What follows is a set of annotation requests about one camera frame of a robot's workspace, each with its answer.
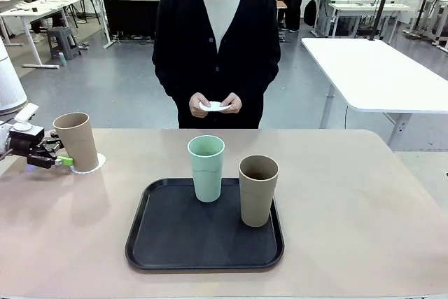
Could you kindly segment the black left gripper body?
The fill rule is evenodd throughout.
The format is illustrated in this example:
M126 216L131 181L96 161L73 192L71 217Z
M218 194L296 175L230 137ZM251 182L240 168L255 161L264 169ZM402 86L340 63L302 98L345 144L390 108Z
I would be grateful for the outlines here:
M8 149L13 155L29 155L45 136L43 127L32 127L27 131L11 128L8 135Z

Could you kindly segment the person's right hand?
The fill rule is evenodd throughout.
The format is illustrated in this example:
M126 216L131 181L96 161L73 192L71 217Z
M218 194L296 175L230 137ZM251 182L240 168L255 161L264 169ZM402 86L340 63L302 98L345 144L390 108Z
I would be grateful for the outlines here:
M205 107L210 107L209 100L201 93L195 93L189 101L190 112L193 117L205 118L208 114L207 111L203 110L200 105Z

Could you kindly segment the person's left hand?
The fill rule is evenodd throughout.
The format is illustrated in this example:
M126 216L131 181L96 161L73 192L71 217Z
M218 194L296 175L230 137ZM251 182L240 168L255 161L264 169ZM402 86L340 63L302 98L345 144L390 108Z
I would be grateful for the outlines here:
M221 113L239 113L242 108L242 101L238 95L231 92L221 103L222 107L225 107Z

